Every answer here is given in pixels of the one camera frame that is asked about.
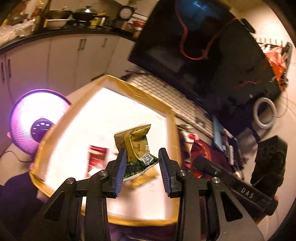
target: metal bowl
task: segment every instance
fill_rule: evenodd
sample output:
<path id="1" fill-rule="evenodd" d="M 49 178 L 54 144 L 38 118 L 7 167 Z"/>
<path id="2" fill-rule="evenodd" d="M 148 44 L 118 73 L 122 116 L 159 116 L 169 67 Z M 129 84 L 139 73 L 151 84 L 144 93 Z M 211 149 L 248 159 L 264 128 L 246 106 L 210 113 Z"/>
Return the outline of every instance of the metal bowl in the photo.
<path id="1" fill-rule="evenodd" d="M 71 13 L 73 11 L 71 10 L 50 10 L 47 13 L 46 18 L 48 19 L 67 19 L 70 17 Z"/>

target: red plastic bag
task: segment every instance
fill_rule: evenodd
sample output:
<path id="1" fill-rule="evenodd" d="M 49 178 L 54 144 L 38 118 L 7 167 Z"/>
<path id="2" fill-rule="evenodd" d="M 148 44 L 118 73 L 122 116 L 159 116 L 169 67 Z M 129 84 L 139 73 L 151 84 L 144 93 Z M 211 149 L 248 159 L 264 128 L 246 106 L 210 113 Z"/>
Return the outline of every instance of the red plastic bag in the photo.
<path id="1" fill-rule="evenodd" d="M 283 46 L 277 46 L 265 54 L 274 71 L 279 86 L 281 86 L 282 83 L 281 76 L 283 75 L 284 70 L 287 68 L 284 58 L 281 55 L 282 49 Z"/>

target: cabinet handle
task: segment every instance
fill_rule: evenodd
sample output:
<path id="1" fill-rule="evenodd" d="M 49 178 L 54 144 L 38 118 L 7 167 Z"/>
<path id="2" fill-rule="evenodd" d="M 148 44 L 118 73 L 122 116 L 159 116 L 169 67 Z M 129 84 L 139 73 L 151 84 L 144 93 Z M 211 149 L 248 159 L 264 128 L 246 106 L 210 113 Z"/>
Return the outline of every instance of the cabinet handle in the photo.
<path id="1" fill-rule="evenodd" d="M 103 43 L 103 45 L 102 45 L 102 48 L 105 48 L 106 43 L 107 43 L 107 40 L 108 40 L 107 38 L 104 39 L 104 43 Z"/>
<path id="2" fill-rule="evenodd" d="M 78 51 L 81 50 L 82 39 L 79 40 Z"/>
<path id="3" fill-rule="evenodd" d="M 1 77 L 2 77 L 2 84 L 4 84 L 5 77 L 4 77 L 4 64 L 3 64 L 3 62 L 1 63 Z"/>
<path id="4" fill-rule="evenodd" d="M 83 42 L 83 46 L 82 46 L 82 49 L 81 50 L 84 50 L 85 44 L 86 44 L 86 39 L 83 39 L 83 40 L 84 40 L 84 42 Z"/>
<path id="5" fill-rule="evenodd" d="M 9 79 L 11 79 L 12 74 L 11 74 L 10 59 L 8 59 L 7 63 L 8 63 L 8 76 L 9 76 Z"/>

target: black monitor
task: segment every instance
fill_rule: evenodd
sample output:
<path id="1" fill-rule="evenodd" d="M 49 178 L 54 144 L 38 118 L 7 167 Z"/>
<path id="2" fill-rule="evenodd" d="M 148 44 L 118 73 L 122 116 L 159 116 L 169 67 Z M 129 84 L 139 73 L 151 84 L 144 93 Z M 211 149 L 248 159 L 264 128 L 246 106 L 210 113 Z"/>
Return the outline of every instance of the black monitor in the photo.
<path id="1" fill-rule="evenodd" d="M 275 99 L 280 90 L 270 82 L 274 73 L 257 42 L 234 18 L 216 0 L 160 0 L 129 61 L 179 90 L 238 135 L 252 122 L 255 100 Z M 191 59 L 204 54 L 215 34 L 218 38 L 207 57 Z"/>

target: pot lid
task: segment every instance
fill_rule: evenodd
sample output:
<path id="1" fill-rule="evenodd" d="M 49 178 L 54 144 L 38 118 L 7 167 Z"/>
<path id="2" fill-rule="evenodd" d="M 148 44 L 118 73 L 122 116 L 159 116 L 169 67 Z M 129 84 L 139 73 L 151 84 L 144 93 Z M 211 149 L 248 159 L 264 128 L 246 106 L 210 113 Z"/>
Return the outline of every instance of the pot lid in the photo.
<path id="1" fill-rule="evenodd" d="M 90 8 L 91 6 L 85 6 L 85 8 L 79 8 L 75 12 L 85 12 L 91 14 L 97 14 L 97 11 Z"/>

